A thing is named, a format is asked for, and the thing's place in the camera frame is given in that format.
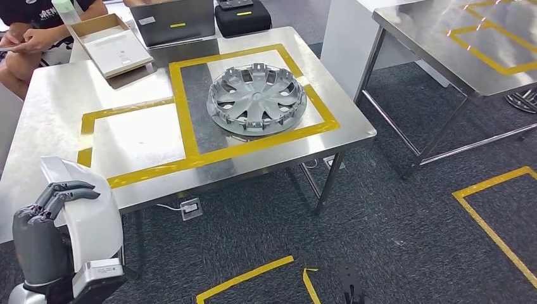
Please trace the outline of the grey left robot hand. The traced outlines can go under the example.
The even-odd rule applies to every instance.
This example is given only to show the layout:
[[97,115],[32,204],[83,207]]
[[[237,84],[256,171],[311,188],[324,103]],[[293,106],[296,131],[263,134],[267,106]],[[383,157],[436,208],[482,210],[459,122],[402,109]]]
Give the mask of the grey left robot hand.
[[52,182],[34,203],[14,213],[13,242],[25,284],[45,286],[72,274],[68,246],[54,221],[66,202],[98,198],[94,188],[81,180]]

